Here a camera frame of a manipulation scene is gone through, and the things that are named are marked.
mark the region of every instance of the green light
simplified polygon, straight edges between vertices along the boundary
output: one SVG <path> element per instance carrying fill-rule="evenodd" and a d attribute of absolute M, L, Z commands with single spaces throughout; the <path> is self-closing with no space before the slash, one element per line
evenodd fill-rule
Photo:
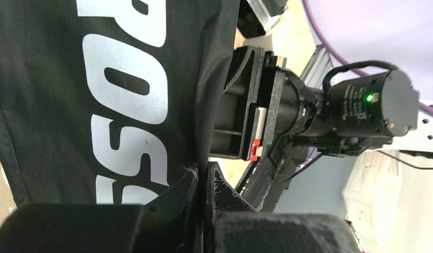
<path fill-rule="evenodd" d="M 367 102 L 371 102 L 373 100 L 373 95 L 368 95 L 366 100 Z"/>

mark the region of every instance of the black cloth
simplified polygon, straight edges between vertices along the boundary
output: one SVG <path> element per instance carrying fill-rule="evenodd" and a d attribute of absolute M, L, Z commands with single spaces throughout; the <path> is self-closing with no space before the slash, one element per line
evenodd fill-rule
<path fill-rule="evenodd" d="M 0 161 L 17 205 L 144 204 L 205 169 L 239 1 L 161 2 L 0 1 Z"/>

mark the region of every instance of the white wall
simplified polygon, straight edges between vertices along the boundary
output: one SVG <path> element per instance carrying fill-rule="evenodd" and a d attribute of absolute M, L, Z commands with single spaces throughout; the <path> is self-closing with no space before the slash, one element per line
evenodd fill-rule
<path fill-rule="evenodd" d="M 393 62 L 410 75 L 422 99 L 433 100 L 433 0 L 309 3 L 327 40 L 349 62 Z"/>

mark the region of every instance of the black fabric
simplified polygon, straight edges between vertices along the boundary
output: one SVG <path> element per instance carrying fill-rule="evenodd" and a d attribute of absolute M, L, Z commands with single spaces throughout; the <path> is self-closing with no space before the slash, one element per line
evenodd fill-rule
<path fill-rule="evenodd" d="M 150 3 L 132 4 L 150 14 Z M 17 205 L 96 203 L 97 175 L 112 183 L 113 203 L 122 202 L 127 186 L 155 194 L 168 189 L 151 181 L 153 158 L 146 154 L 141 154 L 136 175 L 102 165 L 93 152 L 93 115 L 111 120 L 113 150 L 123 145 L 122 129 L 142 129 L 159 138 L 167 152 L 170 186 L 194 163 L 205 169 L 215 110 L 232 57 L 238 7 L 234 0 L 167 0 L 166 39 L 156 47 L 128 34 L 113 17 L 79 17 L 74 0 L 0 1 L 0 161 Z M 162 65 L 168 81 L 168 113 L 162 123 L 144 123 L 97 101 L 85 70 L 82 43 L 88 34 L 125 43 Z M 141 96 L 157 85 L 119 70 L 104 69 L 104 74 L 116 86 Z M 136 150 L 143 142 L 152 143 L 135 138 L 124 144 Z M 121 162 L 124 167 L 125 161 L 111 161 L 117 168 Z"/>

